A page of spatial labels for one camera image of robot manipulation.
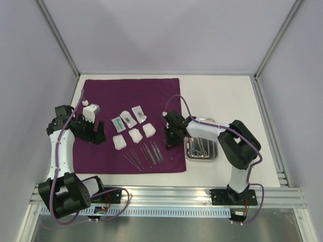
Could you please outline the surgical scissors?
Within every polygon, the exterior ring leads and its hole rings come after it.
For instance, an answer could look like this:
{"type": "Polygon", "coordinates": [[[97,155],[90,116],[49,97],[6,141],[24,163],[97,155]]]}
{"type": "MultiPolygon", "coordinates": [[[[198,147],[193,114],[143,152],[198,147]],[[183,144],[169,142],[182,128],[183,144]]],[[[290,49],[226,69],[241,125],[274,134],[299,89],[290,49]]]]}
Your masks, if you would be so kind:
{"type": "Polygon", "coordinates": [[[204,148],[203,140],[201,138],[199,138],[199,141],[200,141],[200,144],[201,144],[201,152],[202,152],[203,156],[206,157],[207,152],[206,152],[206,150],[204,148]]]}
{"type": "Polygon", "coordinates": [[[195,148],[195,141],[194,141],[194,138],[191,138],[190,139],[190,156],[191,157],[199,157],[202,155],[202,152],[200,150],[197,150],[195,148]]]}

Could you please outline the stainless steel tray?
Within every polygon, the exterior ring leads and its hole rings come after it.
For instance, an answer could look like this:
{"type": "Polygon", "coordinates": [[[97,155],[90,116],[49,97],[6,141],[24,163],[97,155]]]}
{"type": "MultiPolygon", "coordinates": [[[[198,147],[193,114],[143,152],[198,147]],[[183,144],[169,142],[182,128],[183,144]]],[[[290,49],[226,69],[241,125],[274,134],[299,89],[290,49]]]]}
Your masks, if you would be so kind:
{"type": "Polygon", "coordinates": [[[198,117],[197,120],[200,124],[191,121],[187,126],[186,157],[190,161],[213,162],[218,157],[219,132],[209,124],[215,121],[210,117],[198,117]]]}

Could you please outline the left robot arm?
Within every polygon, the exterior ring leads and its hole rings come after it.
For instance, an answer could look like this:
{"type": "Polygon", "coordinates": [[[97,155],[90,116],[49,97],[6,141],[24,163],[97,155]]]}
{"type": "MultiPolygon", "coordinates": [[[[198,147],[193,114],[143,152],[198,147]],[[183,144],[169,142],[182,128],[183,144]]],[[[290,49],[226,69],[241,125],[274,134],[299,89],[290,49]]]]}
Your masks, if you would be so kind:
{"type": "Polygon", "coordinates": [[[55,118],[46,129],[51,143],[50,169],[46,181],[38,185],[38,192],[56,219],[89,208],[91,200],[100,202],[105,198],[106,190],[99,177],[80,180],[73,167],[76,138],[95,145],[106,140],[103,121],[94,130],[99,111],[97,104],[90,104],[81,114],[75,115],[73,107],[58,106],[55,118]]]}

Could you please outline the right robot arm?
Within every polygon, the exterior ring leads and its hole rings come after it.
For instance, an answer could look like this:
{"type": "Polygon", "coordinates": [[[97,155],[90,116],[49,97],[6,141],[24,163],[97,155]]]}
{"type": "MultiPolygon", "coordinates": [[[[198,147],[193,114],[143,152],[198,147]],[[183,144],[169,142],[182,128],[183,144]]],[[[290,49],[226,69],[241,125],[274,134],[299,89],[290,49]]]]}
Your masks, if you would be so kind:
{"type": "Polygon", "coordinates": [[[220,144],[232,166],[231,178],[227,185],[227,197],[233,204],[240,204],[250,187],[247,180],[252,161],[259,157],[261,145],[249,129],[239,120],[227,126],[202,121],[199,118],[183,118],[177,111],[164,112],[167,124],[164,127],[166,149],[170,150],[183,143],[184,138],[202,138],[220,144]]]}

